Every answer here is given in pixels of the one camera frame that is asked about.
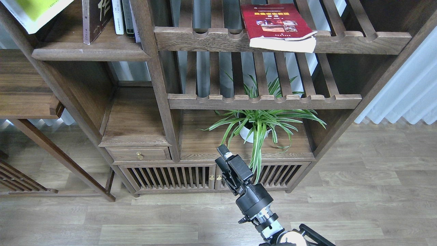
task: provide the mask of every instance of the robotic arm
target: robotic arm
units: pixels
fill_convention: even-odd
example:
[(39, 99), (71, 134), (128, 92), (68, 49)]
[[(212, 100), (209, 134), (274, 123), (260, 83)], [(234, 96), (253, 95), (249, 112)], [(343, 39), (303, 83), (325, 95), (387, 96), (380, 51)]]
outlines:
[[(295, 246), (335, 246), (304, 224), (299, 226), (299, 231), (286, 231), (277, 221), (278, 215), (270, 210), (273, 198), (262, 184), (252, 184), (250, 178), (253, 173), (243, 159), (232, 154), (224, 144), (217, 151), (221, 157), (215, 162), (222, 170), (223, 179), (234, 196), (239, 195), (235, 203), (244, 217), (238, 223), (251, 222), (266, 242), (263, 246), (281, 243)], [(307, 241), (305, 235), (316, 243)]]

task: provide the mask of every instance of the wooden drawer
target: wooden drawer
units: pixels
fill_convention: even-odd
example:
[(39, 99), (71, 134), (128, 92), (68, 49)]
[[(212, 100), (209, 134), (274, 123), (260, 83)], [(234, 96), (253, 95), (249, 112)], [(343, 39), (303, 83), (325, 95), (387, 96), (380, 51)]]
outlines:
[(170, 160), (168, 147), (106, 147), (114, 161)]

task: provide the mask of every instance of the green book cover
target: green book cover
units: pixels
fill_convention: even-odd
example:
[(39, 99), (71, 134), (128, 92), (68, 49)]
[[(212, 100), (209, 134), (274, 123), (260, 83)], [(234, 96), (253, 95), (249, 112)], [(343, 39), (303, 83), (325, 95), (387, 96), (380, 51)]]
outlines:
[(73, 0), (1, 0), (1, 2), (26, 31), (33, 34)]

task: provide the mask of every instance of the slatted cabinet door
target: slatted cabinet door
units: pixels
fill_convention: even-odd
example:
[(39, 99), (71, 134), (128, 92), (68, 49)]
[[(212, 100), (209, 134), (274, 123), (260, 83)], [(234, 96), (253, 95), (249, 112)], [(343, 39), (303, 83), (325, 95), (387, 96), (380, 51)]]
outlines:
[[(263, 163), (259, 183), (267, 190), (287, 190), (309, 164), (310, 162)], [(216, 170), (215, 189), (228, 190), (222, 171), (219, 167)]]
[(214, 189), (215, 164), (120, 166), (137, 194)]

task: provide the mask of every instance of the wooden shelf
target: wooden shelf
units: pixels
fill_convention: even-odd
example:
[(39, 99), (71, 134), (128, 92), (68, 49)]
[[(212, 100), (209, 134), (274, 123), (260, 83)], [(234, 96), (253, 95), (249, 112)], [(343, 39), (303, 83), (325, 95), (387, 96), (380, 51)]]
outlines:
[[(219, 157), (216, 148), (222, 141), (226, 127), (218, 127), (213, 131), (199, 130), (207, 128), (219, 119), (221, 117), (213, 110), (184, 110), (181, 161), (210, 163)], [(271, 134), (266, 138), (262, 147), (264, 162), (311, 162), (315, 160), (304, 125), (296, 124), (295, 126), (299, 131), (293, 135), (292, 146), (285, 153), (278, 153), (281, 149), (275, 147)], [(279, 130), (277, 134), (278, 145), (288, 145), (287, 134)], [(252, 144), (243, 144), (243, 142), (240, 136), (235, 136), (228, 148), (248, 161), (252, 154)]]
[(64, 107), (19, 49), (0, 49), (0, 118), (57, 119)]
[(219, 56), (210, 53), (210, 95), (199, 97), (196, 94), (197, 72), (196, 52), (187, 55), (187, 79), (185, 94), (168, 94), (171, 109), (354, 109), (361, 101), (359, 94), (340, 94), (335, 83), (326, 54), (317, 54), (320, 68), (324, 76), (324, 85), (315, 89), (306, 57), (296, 53), (296, 60), (305, 95), (293, 95), (289, 82), (284, 54), (275, 54), (277, 71), (283, 97), (276, 98), (269, 95), (267, 79), (264, 73), (264, 59), (262, 53), (253, 53), (257, 86), (260, 96), (249, 98), (243, 89), (243, 70), (240, 53), (232, 53), (232, 77), (234, 96), (225, 98), (220, 94)]
[(118, 88), (99, 146), (169, 146), (153, 88)]
[(83, 43), (81, 1), (73, 1), (63, 10), (32, 57), (38, 60), (147, 61), (150, 57), (141, 44), (126, 35), (116, 35), (111, 20), (91, 44)]
[[(297, 8), (308, 26), (316, 30), (307, 0), (297, 0)], [(318, 30), (315, 53), (399, 54), (411, 40), (407, 32), (377, 32), (359, 0), (347, 1), (363, 31), (346, 30), (333, 0), (323, 0), (322, 8), (331, 25), (331, 32)], [(179, 27), (155, 27), (159, 50), (211, 52), (267, 52), (249, 47), (246, 30), (224, 28), (223, 6), (214, 4), (212, 28), (193, 29), (192, 1), (182, 1)]]

